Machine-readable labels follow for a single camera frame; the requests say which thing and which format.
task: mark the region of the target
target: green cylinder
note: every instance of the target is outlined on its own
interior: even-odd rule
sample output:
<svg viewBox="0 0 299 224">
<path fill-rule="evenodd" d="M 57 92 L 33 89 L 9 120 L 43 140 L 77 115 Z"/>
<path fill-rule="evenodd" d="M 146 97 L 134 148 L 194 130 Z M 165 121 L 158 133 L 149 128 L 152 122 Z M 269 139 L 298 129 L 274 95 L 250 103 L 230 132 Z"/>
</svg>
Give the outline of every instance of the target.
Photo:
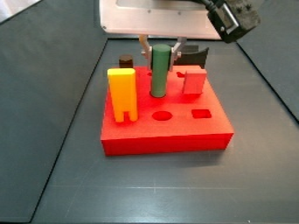
<svg viewBox="0 0 299 224">
<path fill-rule="evenodd" d="M 161 98 L 166 95 L 166 82 L 173 48 L 169 45 L 156 45 L 153 50 L 153 84 L 152 96 Z"/>
</svg>

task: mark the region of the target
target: small red block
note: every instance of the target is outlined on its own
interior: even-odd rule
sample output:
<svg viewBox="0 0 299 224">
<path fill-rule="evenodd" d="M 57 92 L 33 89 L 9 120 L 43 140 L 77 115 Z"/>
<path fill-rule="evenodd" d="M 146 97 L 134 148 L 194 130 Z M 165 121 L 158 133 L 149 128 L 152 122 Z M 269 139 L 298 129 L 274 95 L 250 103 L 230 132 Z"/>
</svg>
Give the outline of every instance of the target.
<svg viewBox="0 0 299 224">
<path fill-rule="evenodd" d="M 188 70 L 185 75 L 182 92 L 186 95 L 202 94 L 204 84 L 208 78 L 206 69 Z"/>
<path fill-rule="evenodd" d="M 180 74 L 200 66 L 176 66 L 169 73 L 168 94 L 150 95 L 152 76 L 146 67 L 137 70 L 139 120 L 115 122 L 110 94 L 101 141 L 107 156 L 177 151 L 225 150 L 234 135 L 218 96 L 206 79 L 201 95 L 184 94 Z"/>
</svg>

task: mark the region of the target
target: yellow arch block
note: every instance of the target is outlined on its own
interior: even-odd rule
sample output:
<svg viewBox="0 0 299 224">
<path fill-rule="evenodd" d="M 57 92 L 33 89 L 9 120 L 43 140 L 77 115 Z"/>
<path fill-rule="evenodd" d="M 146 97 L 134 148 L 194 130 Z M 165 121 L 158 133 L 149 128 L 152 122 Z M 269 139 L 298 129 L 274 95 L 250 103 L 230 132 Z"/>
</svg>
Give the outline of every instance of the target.
<svg viewBox="0 0 299 224">
<path fill-rule="evenodd" d="M 133 122 L 138 120 L 137 111 L 137 70 L 134 68 L 111 68 L 107 70 L 109 87 L 117 122 L 122 123 L 125 113 Z"/>
</svg>

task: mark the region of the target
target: red block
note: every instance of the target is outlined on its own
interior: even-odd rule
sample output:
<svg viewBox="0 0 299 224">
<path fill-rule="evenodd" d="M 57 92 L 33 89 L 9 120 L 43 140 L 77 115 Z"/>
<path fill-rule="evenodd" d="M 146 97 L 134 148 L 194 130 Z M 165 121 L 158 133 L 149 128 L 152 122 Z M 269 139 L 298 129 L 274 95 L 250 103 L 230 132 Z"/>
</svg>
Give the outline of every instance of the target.
<svg viewBox="0 0 299 224">
<path fill-rule="evenodd" d="M 150 95 L 152 74 L 135 67 L 139 119 L 117 123 L 110 93 L 101 141 L 107 156 L 177 151 L 225 150 L 234 135 L 209 80 L 201 95 L 184 94 L 182 74 L 200 66 L 176 66 L 169 73 L 168 94 Z"/>
<path fill-rule="evenodd" d="M 204 84 L 208 78 L 206 69 L 188 70 L 185 74 L 185 82 L 182 92 L 186 95 L 202 94 Z"/>
</svg>

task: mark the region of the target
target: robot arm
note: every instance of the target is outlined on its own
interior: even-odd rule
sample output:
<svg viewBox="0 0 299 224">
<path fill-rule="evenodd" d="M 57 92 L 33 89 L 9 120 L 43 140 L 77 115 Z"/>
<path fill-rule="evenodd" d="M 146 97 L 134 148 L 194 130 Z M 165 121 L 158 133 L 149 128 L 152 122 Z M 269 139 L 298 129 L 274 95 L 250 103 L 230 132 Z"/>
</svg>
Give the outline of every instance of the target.
<svg viewBox="0 0 299 224">
<path fill-rule="evenodd" d="M 188 38 L 242 38 L 261 23 L 249 0 L 99 0 L 101 23 L 107 32 L 137 34 L 152 69 L 147 35 L 180 37 L 170 70 Z"/>
</svg>

